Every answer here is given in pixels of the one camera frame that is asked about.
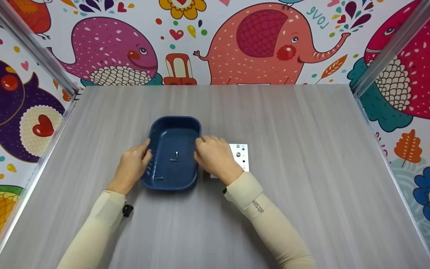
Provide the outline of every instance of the colorful wallpaper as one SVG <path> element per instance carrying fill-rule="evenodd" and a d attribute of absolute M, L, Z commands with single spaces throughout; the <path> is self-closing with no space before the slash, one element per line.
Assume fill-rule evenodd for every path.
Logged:
<path fill-rule="evenodd" d="M 79 86 L 345 84 L 409 2 L 7 1 Z"/>
<path fill-rule="evenodd" d="M 70 98 L 0 28 L 0 231 Z"/>
<path fill-rule="evenodd" d="M 351 86 L 419 0 L 375 32 L 348 72 Z M 430 20 L 360 97 L 372 129 L 430 248 Z"/>

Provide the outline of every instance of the wrist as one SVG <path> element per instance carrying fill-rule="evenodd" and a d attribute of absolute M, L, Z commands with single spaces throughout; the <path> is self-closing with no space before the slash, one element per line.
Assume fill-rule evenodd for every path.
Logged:
<path fill-rule="evenodd" d="M 226 185 L 232 184 L 235 180 L 237 180 L 242 174 L 244 170 L 240 165 L 236 164 L 232 168 L 229 168 L 225 171 L 223 175 L 220 176 L 220 180 Z"/>

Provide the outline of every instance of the wooden tabletop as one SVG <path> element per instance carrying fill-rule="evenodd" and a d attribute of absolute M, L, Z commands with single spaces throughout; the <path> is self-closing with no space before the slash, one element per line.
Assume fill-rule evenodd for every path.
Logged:
<path fill-rule="evenodd" d="M 247 143 L 250 171 L 319 268 L 430 268 L 346 85 L 88 87 L 0 252 L 0 268 L 55 268 L 121 153 L 165 115 L 196 117 L 203 134 Z M 101 268 L 275 268 L 223 188 L 206 178 L 174 194 L 137 187 L 128 197 L 135 209 Z"/>

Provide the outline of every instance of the right hand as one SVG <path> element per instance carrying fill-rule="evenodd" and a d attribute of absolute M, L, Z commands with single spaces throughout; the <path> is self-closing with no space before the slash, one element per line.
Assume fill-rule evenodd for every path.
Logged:
<path fill-rule="evenodd" d="M 218 177 L 226 186 L 242 174 L 243 169 L 235 162 L 230 145 L 223 138 L 202 136 L 195 140 L 193 153 L 197 163 L 210 174 Z"/>

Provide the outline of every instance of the beige arm sleeve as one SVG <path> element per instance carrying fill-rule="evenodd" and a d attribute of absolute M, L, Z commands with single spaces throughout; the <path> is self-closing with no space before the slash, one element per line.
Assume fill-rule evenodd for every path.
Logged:
<path fill-rule="evenodd" d="M 316 268 L 313 256 L 296 229 L 263 194 L 263 188 L 252 174 L 244 172 L 227 187 L 225 197 L 251 221 L 282 269 Z"/>
<path fill-rule="evenodd" d="M 121 222 L 125 202 L 125 195 L 103 191 L 57 269 L 96 269 L 109 239 Z"/>

